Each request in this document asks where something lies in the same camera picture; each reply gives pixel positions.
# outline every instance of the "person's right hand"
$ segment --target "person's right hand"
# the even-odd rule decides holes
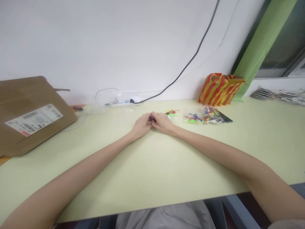
[[[152,120],[152,126],[165,134],[171,135],[174,133],[175,128],[177,128],[177,126],[163,113],[156,113],[153,111],[151,117],[154,119]]]

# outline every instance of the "hand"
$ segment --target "hand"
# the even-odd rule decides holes
[[[174,133],[175,128],[177,128],[177,126],[163,113],[156,113],[153,111],[151,117],[155,120],[152,120],[152,126],[165,134],[171,135]]]
[[[149,116],[150,113],[146,113],[138,118],[136,121],[133,129],[130,131],[131,136],[133,137],[133,140],[137,140],[140,137],[143,137],[152,127],[148,121],[150,121]]]

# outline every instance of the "cardboard box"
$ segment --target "cardboard box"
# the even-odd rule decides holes
[[[0,81],[0,156],[26,154],[77,120],[56,91],[43,76]]]

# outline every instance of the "plastic bag of small toys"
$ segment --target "plastic bag of small toys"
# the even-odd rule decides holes
[[[221,115],[219,114],[219,111],[210,105],[202,105],[201,116],[203,119],[202,122],[204,124],[218,124],[224,121]]]
[[[183,114],[184,123],[196,124],[218,124],[223,122],[218,110],[209,105],[202,105],[200,108],[188,108]]]
[[[203,110],[201,108],[188,108],[183,113],[184,123],[203,123],[202,118]]]

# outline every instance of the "white wall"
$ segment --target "white wall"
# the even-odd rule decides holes
[[[193,63],[156,100],[195,98],[206,76],[228,74],[263,0],[220,0]],[[0,80],[43,75],[69,104],[116,87],[145,99],[195,53],[216,0],[0,1]],[[99,99],[115,94],[103,91]]]

